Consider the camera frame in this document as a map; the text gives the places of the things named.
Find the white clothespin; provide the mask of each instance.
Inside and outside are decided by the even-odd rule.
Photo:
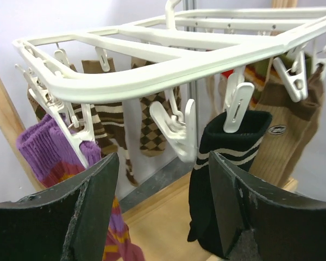
[[[63,102],[59,99],[52,97],[48,89],[44,89],[41,86],[41,83],[38,82],[37,77],[33,77],[31,72],[26,72],[20,65],[16,65],[16,68],[19,69],[22,73],[24,78],[29,84],[29,93],[32,97],[38,102],[38,104],[43,107],[43,109],[48,113],[57,123],[61,131],[63,132],[64,136],[66,137],[67,141],[75,151],[77,157],[79,158],[80,162],[82,163],[83,167],[88,168],[88,161],[85,156],[82,154],[80,150],[80,144],[83,141],[95,141],[93,124],[92,124],[92,115],[91,109],[89,104],[81,104],[83,119],[84,119],[84,129],[71,134],[69,129],[75,125],[78,126],[78,120],[72,117],[72,121],[70,123],[69,118],[69,110],[72,109],[71,103]],[[60,114],[64,114],[66,118],[66,122],[68,126],[65,124],[63,118]]]
[[[303,48],[306,44],[297,46],[290,50],[287,56],[294,59],[292,68],[287,69],[279,57],[273,59],[273,66],[280,79],[283,81],[291,100],[299,102],[307,99],[308,85],[306,80],[305,57]],[[289,71],[295,72],[295,75],[289,75]]]
[[[54,57],[56,58],[56,60],[60,61],[62,64],[66,65],[66,66],[70,66],[70,62],[69,59],[66,55],[66,52],[64,49],[59,48],[59,44],[56,42],[55,43],[57,45],[57,50],[54,52]]]
[[[227,133],[238,131],[248,108],[255,86],[244,82],[244,66],[234,70],[227,80],[223,111],[227,112],[223,130]]]
[[[104,72],[110,71],[110,64],[108,61],[108,53],[106,52],[105,49],[100,48],[100,47],[95,47],[97,55],[99,57],[100,65],[103,69]]]
[[[172,89],[169,92],[169,102],[173,111],[171,117],[159,102],[151,104],[150,115],[179,159],[183,162],[193,162],[197,156],[195,101],[193,99],[188,100],[185,117],[177,108]]]
[[[318,54],[324,54],[324,58],[318,57]],[[323,80],[326,77],[326,44],[321,51],[317,51],[317,41],[316,38],[313,40],[313,54],[312,54],[312,67],[311,73],[314,73],[318,68],[318,64],[322,63],[324,65],[324,70],[321,73],[321,79]]]

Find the metal pole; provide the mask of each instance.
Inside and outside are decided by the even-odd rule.
[[[192,10],[197,8],[197,0],[184,0],[184,10]],[[188,32],[196,32],[195,27],[186,27]],[[197,125],[197,141],[200,141],[199,137],[199,99],[198,99],[198,82],[196,80],[188,83],[187,96],[189,99],[194,99],[196,103],[196,125]]]

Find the oval label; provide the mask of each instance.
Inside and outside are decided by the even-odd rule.
[[[286,131],[285,125],[276,125],[268,129],[268,132],[272,135],[281,135]]]

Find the brown striped sock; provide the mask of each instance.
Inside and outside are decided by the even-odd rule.
[[[315,133],[319,128],[320,114],[322,110],[322,105],[324,103],[324,84],[320,78],[322,71],[323,65],[320,64],[316,72],[308,79],[308,90],[310,90],[311,92],[315,92],[313,97],[315,97],[316,95],[319,106],[316,112],[314,113],[313,117],[311,118],[310,124],[305,130],[300,143],[298,144],[296,150],[294,151],[293,155],[291,156],[289,162],[286,165],[283,176],[278,183],[278,187],[280,188],[282,188],[289,180],[289,177],[292,174],[294,167],[302,156],[305,146],[311,141],[311,139],[314,137]],[[314,102],[311,100],[313,97],[312,95],[309,95],[306,101]]]
[[[309,90],[309,100],[295,103],[282,84],[267,83],[255,110],[267,111],[273,119],[250,173],[278,185],[318,108],[318,99],[312,90]]]
[[[110,65],[109,72],[115,72],[115,64],[113,58],[108,58]],[[101,64],[97,60],[82,61],[84,73],[104,73]],[[126,176],[133,186],[138,186],[138,182],[133,175],[133,166],[129,157],[129,151],[126,143],[126,130],[124,129],[124,115],[122,102],[114,102],[107,104],[96,104],[95,110],[99,116],[101,135],[107,135],[110,139],[115,139],[119,147],[124,150],[124,158],[126,159]]]
[[[143,67],[153,64],[150,61],[143,59],[131,58],[132,69]],[[176,103],[178,109],[181,108],[181,93],[180,87],[174,88],[174,95],[176,98]],[[156,123],[153,121],[149,106],[155,102],[160,102],[166,109],[169,115],[172,115],[171,107],[169,101],[166,101],[164,92],[158,92],[157,94],[148,95],[146,97],[140,98],[140,106],[142,110],[142,121],[141,121],[141,134],[140,134],[140,151],[147,157],[155,157],[161,155],[166,147],[166,139],[161,133],[160,129],[157,127]]]
[[[293,60],[288,58],[286,54],[282,54],[279,56],[279,58],[283,61],[284,65],[286,68],[291,68],[293,64]],[[261,98],[261,94],[263,92],[263,89],[266,85],[266,80],[273,82],[273,83],[280,83],[282,84],[280,77],[278,73],[276,72],[274,66],[271,66],[271,70],[268,71],[268,66],[270,63],[270,59],[265,59],[262,61],[257,61],[252,64],[248,64],[245,67],[244,71],[244,77],[245,81],[251,82],[255,86],[254,94],[252,96],[252,99],[249,104],[249,109],[253,110],[255,109],[258,101]],[[307,54],[305,55],[305,66],[306,66],[306,74],[307,74],[307,79],[311,75],[311,57],[308,56]]]

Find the wooden beam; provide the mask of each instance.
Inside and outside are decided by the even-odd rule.
[[[13,150],[18,161],[26,172],[30,182],[37,191],[45,187],[35,178],[30,166],[16,148],[16,139],[25,130],[24,125],[19,117],[12,100],[10,99],[5,86],[0,79],[0,129],[4,134],[7,142]]]

